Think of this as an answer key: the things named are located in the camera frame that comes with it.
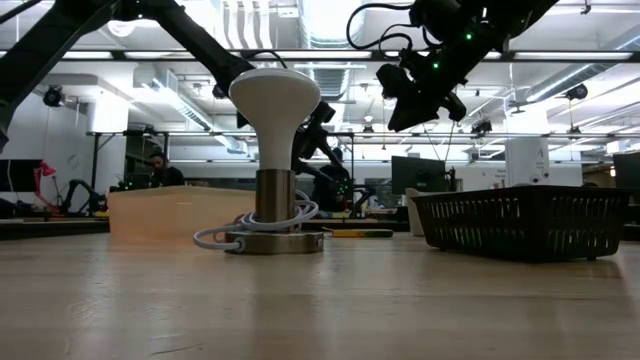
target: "person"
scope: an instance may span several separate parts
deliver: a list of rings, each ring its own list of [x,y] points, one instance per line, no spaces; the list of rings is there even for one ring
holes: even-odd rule
[[[333,154],[342,162],[342,150],[335,148]],[[313,194],[311,199],[318,203],[321,211],[342,212],[345,211],[346,201],[350,194],[351,176],[347,169],[339,165],[325,165],[320,171],[333,179],[333,182],[323,177],[316,177],[313,181]]]
[[[154,182],[162,186],[184,185],[184,175],[182,175],[182,171],[173,166],[169,166],[168,161],[165,168],[165,157],[162,152],[152,153],[151,156],[149,156],[149,161],[151,161],[151,165],[153,166],[153,176],[151,178]]]

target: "wooden tabletop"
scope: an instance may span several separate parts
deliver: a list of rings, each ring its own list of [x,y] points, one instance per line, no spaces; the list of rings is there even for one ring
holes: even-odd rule
[[[422,239],[235,256],[0,243],[2,359],[638,359],[640,244],[529,265]]]

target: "black plastic basket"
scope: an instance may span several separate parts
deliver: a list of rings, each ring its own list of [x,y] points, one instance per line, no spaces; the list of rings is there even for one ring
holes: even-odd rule
[[[616,189],[528,186],[413,200],[430,246],[540,262],[615,254],[630,196]]]

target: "circular metal base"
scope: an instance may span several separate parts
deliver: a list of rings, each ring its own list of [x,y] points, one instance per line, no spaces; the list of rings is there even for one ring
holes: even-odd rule
[[[324,233],[260,233],[260,232],[228,232],[226,242],[239,241],[242,246],[238,250],[227,251],[242,255],[276,255],[276,254],[311,254],[321,252]]]

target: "beige box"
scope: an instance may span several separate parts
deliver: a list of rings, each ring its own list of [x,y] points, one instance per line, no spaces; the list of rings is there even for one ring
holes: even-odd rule
[[[252,211],[255,192],[175,186],[110,193],[107,203],[112,242],[192,245],[195,232]]]

